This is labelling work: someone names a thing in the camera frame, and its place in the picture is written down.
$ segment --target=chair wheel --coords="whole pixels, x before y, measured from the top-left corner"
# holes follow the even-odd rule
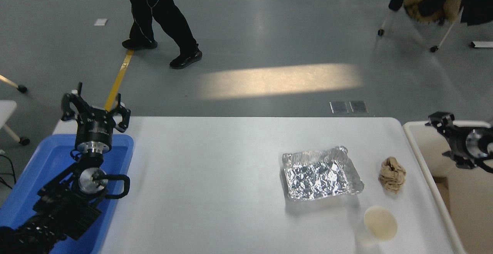
[[[19,141],[21,145],[28,145],[30,143],[30,140],[26,137],[21,137],[21,140]]]
[[[26,86],[24,85],[18,85],[17,90],[20,91],[21,93],[25,93],[26,91],[28,91],[28,88],[26,88]]]

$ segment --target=crumpled aluminum foil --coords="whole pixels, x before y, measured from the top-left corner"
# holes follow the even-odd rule
[[[363,191],[356,168],[343,146],[325,151],[283,154],[288,194],[294,200],[314,200]]]

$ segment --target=person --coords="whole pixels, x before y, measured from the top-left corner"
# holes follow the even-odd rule
[[[134,23],[130,38],[122,42],[130,50],[154,49],[153,18],[178,45],[180,55],[169,67],[182,69],[202,59],[202,51],[192,35],[188,23],[173,0],[130,0]]]

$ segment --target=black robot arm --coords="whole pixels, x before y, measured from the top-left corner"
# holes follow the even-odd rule
[[[119,199],[130,190],[130,178],[111,175],[100,169],[104,154],[111,150],[113,128],[127,130],[130,110],[118,104],[109,112],[88,105],[81,97],[82,83],[62,98],[62,121],[77,120],[74,148],[80,152],[68,168],[44,185],[39,200],[33,206],[36,212],[17,229],[0,227],[0,253],[48,254],[60,240],[71,237],[78,240],[101,215],[97,208],[103,199]],[[113,117],[122,116],[117,125]],[[123,192],[109,194],[109,181],[122,180]]]
[[[428,117],[427,126],[433,126],[450,146],[443,155],[456,162],[462,169],[482,168],[493,173],[485,161],[493,159],[493,128],[459,127],[450,112],[436,112]]]

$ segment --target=paper cup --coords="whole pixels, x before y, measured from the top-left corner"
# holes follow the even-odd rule
[[[356,238],[363,245],[373,245],[393,239],[396,233],[397,221],[392,212],[381,206],[372,206],[366,210]]]

